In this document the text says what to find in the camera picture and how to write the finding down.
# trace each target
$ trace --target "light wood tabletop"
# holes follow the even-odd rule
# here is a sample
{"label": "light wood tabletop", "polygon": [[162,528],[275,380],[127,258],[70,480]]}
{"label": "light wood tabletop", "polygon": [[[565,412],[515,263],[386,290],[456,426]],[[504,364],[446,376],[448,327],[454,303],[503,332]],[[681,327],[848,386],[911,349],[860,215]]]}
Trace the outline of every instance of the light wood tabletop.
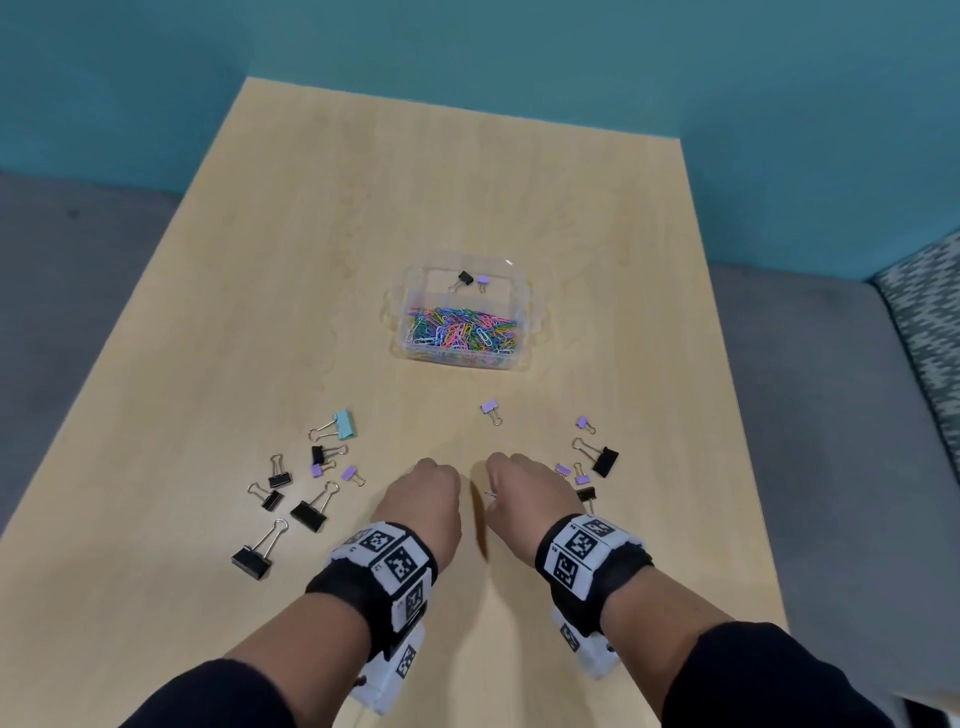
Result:
{"label": "light wood tabletop", "polygon": [[[438,250],[524,266],[522,371],[397,355],[390,293]],[[344,407],[339,469],[367,484],[314,534],[287,514],[322,488],[307,430]],[[621,453],[597,514],[785,625],[680,142],[248,80],[0,542],[4,725],[119,723],[300,594],[423,456],[463,474],[464,540],[393,711],[337,725],[656,725],[623,667],[579,671],[542,579],[477,546],[487,455],[571,465],[581,414]],[[278,452],[271,514],[246,489]],[[230,555],[275,516],[256,582]]]}

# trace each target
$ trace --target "patterned cushion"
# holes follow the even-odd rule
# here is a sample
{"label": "patterned cushion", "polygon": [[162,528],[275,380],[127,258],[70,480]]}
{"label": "patterned cushion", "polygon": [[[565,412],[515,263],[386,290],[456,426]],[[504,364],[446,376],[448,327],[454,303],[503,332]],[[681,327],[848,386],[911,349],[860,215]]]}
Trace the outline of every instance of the patterned cushion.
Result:
{"label": "patterned cushion", "polygon": [[874,278],[960,473],[960,231]]}

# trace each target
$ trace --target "plastic container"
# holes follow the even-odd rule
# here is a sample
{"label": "plastic container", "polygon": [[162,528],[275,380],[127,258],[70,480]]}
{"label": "plastic container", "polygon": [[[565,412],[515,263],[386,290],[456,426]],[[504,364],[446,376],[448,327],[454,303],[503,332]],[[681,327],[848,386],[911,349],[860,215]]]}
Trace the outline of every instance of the plastic container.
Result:
{"label": "plastic container", "polygon": [[[467,271],[475,278],[470,285],[460,285],[451,292],[451,286],[458,282],[461,271]],[[485,292],[480,293],[479,276],[487,276],[490,282]],[[436,364],[449,364],[456,367],[477,367],[480,369],[515,369],[529,356],[530,334],[539,329],[539,316],[534,307],[533,291],[527,281],[526,272],[513,261],[504,258],[483,257],[454,253],[432,254],[422,265],[407,268],[402,285],[394,296],[397,302],[396,316],[399,319],[396,342],[403,355],[418,361],[432,361]],[[474,351],[462,338],[464,327],[453,323],[442,326],[438,322],[443,315],[437,312],[431,319],[434,323],[420,324],[417,328],[417,312],[424,309],[466,309],[467,312],[486,314],[500,320],[498,329],[473,325],[474,346],[484,346],[486,351]],[[451,314],[450,321],[459,317]],[[459,340],[450,342],[450,336],[444,336],[453,329]],[[424,336],[429,328],[430,334]],[[487,333],[498,330],[501,335],[493,339]],[[476,337],[482,338],[482,344]]]}

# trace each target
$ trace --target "black sleeve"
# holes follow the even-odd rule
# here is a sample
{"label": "black sleeve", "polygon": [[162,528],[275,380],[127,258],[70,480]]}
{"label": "black sleeve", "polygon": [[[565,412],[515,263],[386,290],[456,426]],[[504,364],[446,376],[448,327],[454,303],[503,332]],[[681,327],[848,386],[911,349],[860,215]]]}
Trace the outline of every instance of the black sleeve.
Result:
{"label": "black sleeve", "polygon": [[663,703],[663,728],[893,728],[839,669],[774,624],[731,622],[697,641]]}
{"label": "black sleeve", "polygon": [[164,685],[121,728],[297,728],[266,677],[234,660],[213,660]]}

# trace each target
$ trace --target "fist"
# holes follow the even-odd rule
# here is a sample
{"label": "fist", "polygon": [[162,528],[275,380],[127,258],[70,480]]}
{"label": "fist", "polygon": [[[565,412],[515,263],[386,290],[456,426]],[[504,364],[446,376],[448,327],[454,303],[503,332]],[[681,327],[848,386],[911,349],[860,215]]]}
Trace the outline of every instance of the fist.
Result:
{"label": "fist", "polygon": [[462,535],[460,474],[450,465],[437,465],[424,457],[390,484],[371,521],[390,521],[412,529],[443,571],[453,560]]}
{"label": "fist", "polygon": [[584,513],[576,491],[555,471],[526,455],[487,458],[487,474],[496,500],[487,509],[487,525],[528,566],[550,526],[571,513]]}

